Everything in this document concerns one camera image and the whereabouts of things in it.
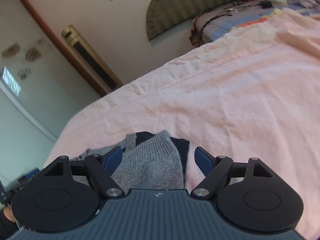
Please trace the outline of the person's left hand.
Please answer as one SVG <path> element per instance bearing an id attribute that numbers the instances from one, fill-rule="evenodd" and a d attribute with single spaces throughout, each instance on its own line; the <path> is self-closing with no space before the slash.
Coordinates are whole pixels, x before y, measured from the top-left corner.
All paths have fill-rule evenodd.
<path id="1" fill-rule="evenodd" d="M 5 207 L 3 208 L 3 213 L 4 213 L 5 217 L 6 217 L 9 221 L 11 221 L 11 222 L 13 222 L 13 223 L 16 222 L 16 220 L 15 220 L 15 218 L 14 218 L 14 215 L 13 215 L 13 213 L 12 213 L 12 210 L 11 210 L 11 208 L 10 208 L 9 206 L 5 206 Z"/>

